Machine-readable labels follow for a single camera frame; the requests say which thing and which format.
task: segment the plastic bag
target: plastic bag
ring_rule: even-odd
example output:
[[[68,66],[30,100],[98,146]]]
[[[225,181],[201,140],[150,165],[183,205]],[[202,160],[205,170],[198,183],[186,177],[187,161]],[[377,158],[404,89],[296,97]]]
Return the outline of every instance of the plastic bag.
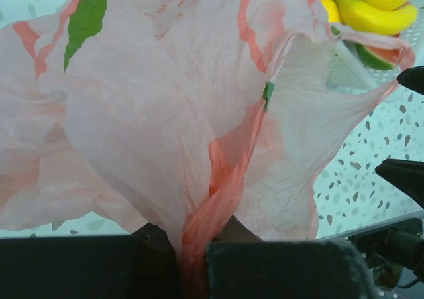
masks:
[[[326,19],[319,0],[68,0],[0,30],[0,228],[150,221],[194,298],[234,212],[264,239],[314,238],[317,175],[397,86],[329,93],[332,47],[415,60]]]

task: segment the metal bracket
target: metal bracket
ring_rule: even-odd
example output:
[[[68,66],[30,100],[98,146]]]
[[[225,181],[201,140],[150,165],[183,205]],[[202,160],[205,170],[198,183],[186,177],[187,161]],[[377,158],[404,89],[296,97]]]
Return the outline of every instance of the metal bracket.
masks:
[[[381,253],[384,248],[390,231],[401,231],[410,235],[420,236],[423,233],[423,222],[419,218],[406,219],[364,233],[351,235],[347,240],[363,254],[368,268],[371,269],[385,262],[385,259],[378,253]]]

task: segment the wire basket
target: wire basket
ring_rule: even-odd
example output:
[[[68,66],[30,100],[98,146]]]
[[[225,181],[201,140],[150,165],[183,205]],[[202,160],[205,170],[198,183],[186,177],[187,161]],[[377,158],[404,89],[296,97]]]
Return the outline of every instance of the wire basket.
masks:
[[[419,9],[417,20],[407,30],[401,33],[401,37],[408,41],[418,53],[424,45],[424,9]],[[348,93],[357,93],[372,90],[385,82],[393,80],[400,73],[400,69],[373,70],[362,65],[360,60],[348,48],[345,43],[338,42],[333,49],[329,63],[327,85],[330,89],[346,88]],[[402,93],[396,91],[386,100],[392,102],[398,100]]]

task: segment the speckled countertop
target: speckled countertop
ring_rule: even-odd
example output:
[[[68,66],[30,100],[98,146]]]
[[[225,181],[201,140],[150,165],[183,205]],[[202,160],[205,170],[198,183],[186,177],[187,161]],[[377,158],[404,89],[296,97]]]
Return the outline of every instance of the speckled countertop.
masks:
[[[0,27],[11,21],[53,13],[64,1],[0,0]],[[415,42],[414,39],[418,38],[411,37],[410,41]],[[422,51],[418,50],[417,55],[417,64],[424,64]],[[383,83],[396,73],[372,72],[372,75]],[[386,158],[424,160],[424,97],[405,88],[398,92],[403,95],[401,99],[382,103],[369,114],[318,177],[314,187],[320,219],[318,237],[419,211],[413,200],[374,173],[374,168]],[[57,221],[20,232],[0,230],[0,237],[122,233],[125,232],[116,223],[89,213],[73,221]]]

